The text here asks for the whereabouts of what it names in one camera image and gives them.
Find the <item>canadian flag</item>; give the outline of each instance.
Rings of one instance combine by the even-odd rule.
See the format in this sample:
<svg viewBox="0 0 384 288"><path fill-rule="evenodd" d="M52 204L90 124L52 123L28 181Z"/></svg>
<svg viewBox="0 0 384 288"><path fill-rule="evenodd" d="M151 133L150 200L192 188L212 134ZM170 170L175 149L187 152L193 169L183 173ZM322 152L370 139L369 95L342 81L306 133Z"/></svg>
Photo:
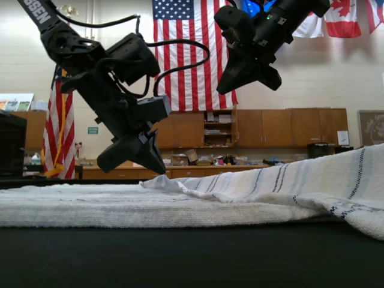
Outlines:
<svg viewBox="0 0 384 288"><path fill-rule="evenodd" d="M330 0L330 2L331 8L324 16L329 36L338 38L360 36L356 0Z"/></svg>
<svg viewBox="0 0 384 288"><path fill-rule="evenodd" d="M322 19L311 12L308 17L301 23L299 28L293 33L295 37L301 38L317 38L323 37Z"/></svg>
<svg viewBox="0 0 384 288"><path fill-rule="evenodd" d="M381 23L384 23L383 4L384 0L365 0L368 22L370 24L370 33L372 33Z"/></svg>

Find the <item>bulletin board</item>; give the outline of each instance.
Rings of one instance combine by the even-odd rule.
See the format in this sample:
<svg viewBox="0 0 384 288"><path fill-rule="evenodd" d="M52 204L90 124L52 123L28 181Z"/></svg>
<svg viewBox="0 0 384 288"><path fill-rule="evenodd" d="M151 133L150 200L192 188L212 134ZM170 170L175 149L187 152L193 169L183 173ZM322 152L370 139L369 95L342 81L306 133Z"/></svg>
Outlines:
<svg viewBox="0 0 384 288"><path fill-rule="evenodd" d="M384 111L360 110L359 127L360 138L363 146L384 143Z"/></svg>

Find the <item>white towel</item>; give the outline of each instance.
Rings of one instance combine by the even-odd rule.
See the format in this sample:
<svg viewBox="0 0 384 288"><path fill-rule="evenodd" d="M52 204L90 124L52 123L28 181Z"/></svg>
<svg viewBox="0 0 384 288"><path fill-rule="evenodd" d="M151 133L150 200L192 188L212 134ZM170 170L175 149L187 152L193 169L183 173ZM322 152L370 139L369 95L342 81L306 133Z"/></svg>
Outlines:
<svg viewBox="0 0 384 288"><path fill-rule="evenodd" d="M384 240L383 161L378 145L205 178L0 190L0 227L211 227L335 215Z"/></svg>
<svg viewBox="0 0 384 288"><path fill-rule="evenodd" d="M142 186L221 203L268 204L255 223L259 217L266 223L295 220L298 211L303 218L328 213L384 240L384 145L205 178L160 177Z"/></svg>

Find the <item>countertop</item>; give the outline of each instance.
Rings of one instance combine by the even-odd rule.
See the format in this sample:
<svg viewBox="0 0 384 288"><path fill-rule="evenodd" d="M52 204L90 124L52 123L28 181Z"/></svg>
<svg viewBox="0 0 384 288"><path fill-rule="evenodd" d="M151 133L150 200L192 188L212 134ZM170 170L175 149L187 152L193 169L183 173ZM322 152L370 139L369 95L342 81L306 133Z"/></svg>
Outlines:
<svg viewBox="0 0 384 288"><path fill-rule="evenodd" d="M167 170L170 169L261 169L261 168L267 168L270 167L269 165L260 164L260 165L229 165L229 166L167 166ZM100 170L98 166L84 166L84 171L86 170ZM133 170L142 170L147 169L145 167L133 167L131 164L122 164L118 166L115 170L127 170L127 169L133 169Z"/></svg>

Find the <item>white brick wall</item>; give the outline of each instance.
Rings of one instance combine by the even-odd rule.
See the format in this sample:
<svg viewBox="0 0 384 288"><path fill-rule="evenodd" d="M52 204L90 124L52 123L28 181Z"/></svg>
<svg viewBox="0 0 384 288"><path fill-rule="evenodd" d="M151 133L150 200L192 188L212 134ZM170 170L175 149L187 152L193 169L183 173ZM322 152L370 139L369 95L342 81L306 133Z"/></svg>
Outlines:
<svg viewBox="0 0 384 288"><path fill-rule="evenodd" d="M54 0L57 6L72 4L86 19L86 0ZM130 14L141 14L141 33L153 41L151 0L97 0L96 22L107 22ZM47 57L32 21L16 0L3 0L0 10L0 93L33 92L35 99L48 100L54 63ZM274 67L283 79L282 87L271 91L260 83L238 89L240 109L284 109L288 107L345 107L350 139L359 146L357 111L384 110L384 25L369 35L364 1L358 0L363 36L357 39L295 39L277 55ZM75 27L81 35L83 28ZM134 22L95 31L105 48L134 31ZM133 85L141 92L144 81ZM76 140L83 142L83 156L96 158L110 145L112 136L100 127L98 136L87 135L95 126L95 114L75 94Z"/></svg>

